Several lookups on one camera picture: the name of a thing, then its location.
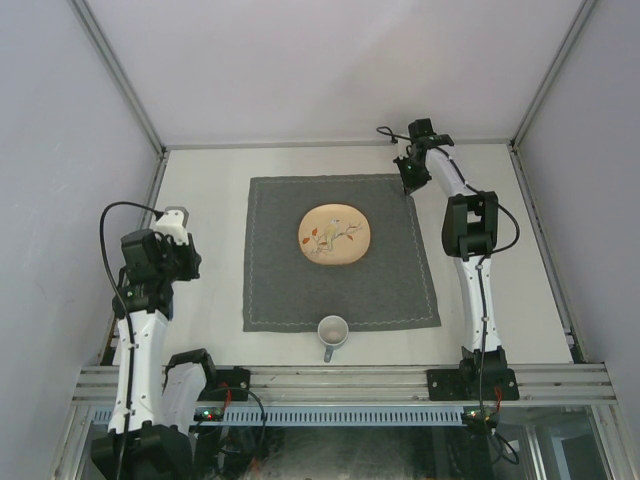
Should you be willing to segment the grey cloth placemat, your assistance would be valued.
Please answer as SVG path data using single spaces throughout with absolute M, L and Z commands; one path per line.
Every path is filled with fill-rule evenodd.
M 365 221 L 340 220 L 335 248 L 366 232 L 364 256 L 329 266 L 327 250 L 307 258 L 324 228 L 298 233 L 311 209 L 351 206 Z M 353 332 L 436 328 L 441 324 L 415 202 L 397 174 L 255 177 L 250 181 L 244 249 L 243 329 L 301 333 L 329 315 Z

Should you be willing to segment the beige bird pattern plate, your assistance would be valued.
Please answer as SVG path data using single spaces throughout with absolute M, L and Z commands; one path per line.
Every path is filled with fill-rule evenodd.
M 302 218 L 298 244 L 302 254 L 322 266 L 343 266 L 362 259 L 371 245 L 367 217 L 346 204 L 312 208 Z

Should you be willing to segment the white mug blue handle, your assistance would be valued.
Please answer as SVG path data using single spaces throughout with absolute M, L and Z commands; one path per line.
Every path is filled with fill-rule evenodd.
M 330 315 L 319 322 L 317 335 L 324 346 L 325 363 L 331 362 L 334 351 L 347 341 L 349 332 L 348 323 L 340 316 Z

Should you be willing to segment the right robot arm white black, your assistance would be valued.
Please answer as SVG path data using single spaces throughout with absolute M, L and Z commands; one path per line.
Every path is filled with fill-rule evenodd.
M 491 258 L 505 249 L 498 246 L 499 214 L 515 217 L 493 191 L 479 190 L 456 163 L 454 142 L 435 132 L 430 119 L 408 125 L 405 151 L 394 163 L 404 193 L 410 195 L 434 180 L 447 196 L 441 230 L 444 253 L 458 274 L 465 319 L 462 359 L 455 368 L 426 373 L 433 401 L 515 401 L 520 398 L 515 372 L 509 367 L 498 334 L 491 291 Z

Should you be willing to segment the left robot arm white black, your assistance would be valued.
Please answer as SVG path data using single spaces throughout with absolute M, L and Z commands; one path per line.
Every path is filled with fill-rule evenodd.
M 218 373 L 204 348 L 162 361 L 172 319 L 173 285 L 199 276 L 201 257 L 183 227 L 124 236 L 125 286 L 116 288 L 121 360 L 106 437 L 91 444 L 91 460 L 107 479 L 189 479 L 194 472 L 190 426 L 198 400 L 224 404 L 248 398 L 249 373 Z

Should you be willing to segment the aluminium front rail frame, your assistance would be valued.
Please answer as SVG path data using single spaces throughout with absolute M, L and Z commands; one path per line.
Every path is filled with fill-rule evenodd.
M 514 365 L 517 406 L 617 402 L 603 364 Z M 429 403 L 426 366 L 251 366 L 250 390 L 268 405 Z

